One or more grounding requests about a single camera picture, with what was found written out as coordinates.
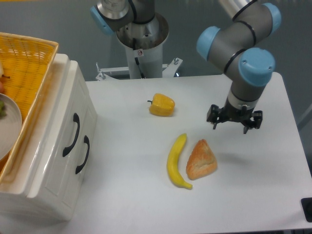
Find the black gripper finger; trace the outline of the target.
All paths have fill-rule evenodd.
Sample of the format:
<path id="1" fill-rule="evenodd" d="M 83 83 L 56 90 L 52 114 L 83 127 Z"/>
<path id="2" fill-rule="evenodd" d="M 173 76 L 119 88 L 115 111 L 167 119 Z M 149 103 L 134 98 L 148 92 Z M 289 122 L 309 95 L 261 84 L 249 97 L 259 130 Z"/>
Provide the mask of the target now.
<path id="1" fill-rule="evenodd" d="M 247 120 L 242 121 L 242 124 L 244 126 L 243 134 L 246 134 L 251 129 L 259 129 L 262 120 L 263 120 L 262 111 L 252 112 L 251 116 Z"/>
<path id="2" fill-rule="evenodd" d="M 217 105 L 212 104 L 207 112 L 206 121 L 213 125 L 213 129 L 215 130 L 219 121 L 219 117 L 221 115 L 222 108 L 219 108 Z"/>

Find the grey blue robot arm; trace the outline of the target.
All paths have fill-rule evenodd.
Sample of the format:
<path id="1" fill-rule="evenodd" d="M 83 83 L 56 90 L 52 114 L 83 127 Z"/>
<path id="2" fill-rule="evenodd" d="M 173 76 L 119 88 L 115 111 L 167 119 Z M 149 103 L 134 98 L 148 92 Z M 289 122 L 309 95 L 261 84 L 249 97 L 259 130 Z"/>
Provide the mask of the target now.
<path id="1" fill-rule="evenodd" d="M 263 114 L 255 106 L 275 70 L 273 55 L 256 44 L 279 28 L 281 13 L 275 5 L 255 0 L 222 0 L 220 5 L 232 25 L 225 30 L 205 29 L 196 50 L 232 85 L 224 107 L 212 105 L 207 121 L 214 126 L 239 122 L 247 132 L 261 126 Z M 125 48 L 130 78 L 163 76 L 162 46 L 169 26 L 155 11 L 153 0 L 101 0 L 90 12 L 99 29 L 106 35 L 116 34 Z"/>

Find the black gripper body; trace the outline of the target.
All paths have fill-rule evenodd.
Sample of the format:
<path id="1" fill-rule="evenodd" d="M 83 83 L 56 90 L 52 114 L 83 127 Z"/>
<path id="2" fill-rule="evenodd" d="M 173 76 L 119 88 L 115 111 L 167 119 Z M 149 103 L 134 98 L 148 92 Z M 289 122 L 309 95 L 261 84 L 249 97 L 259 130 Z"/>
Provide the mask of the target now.
<path id="1" fill-rule="evenodd" d="M 248 103 L 242 103 L 235 96 L 228 96 L 222 108 L 219 121 L 221 123 L 227 121 L 242 123 L 242 121 L 247 120 L 251 116 L 253 110 L 254 107 L 251 108 Z"/>

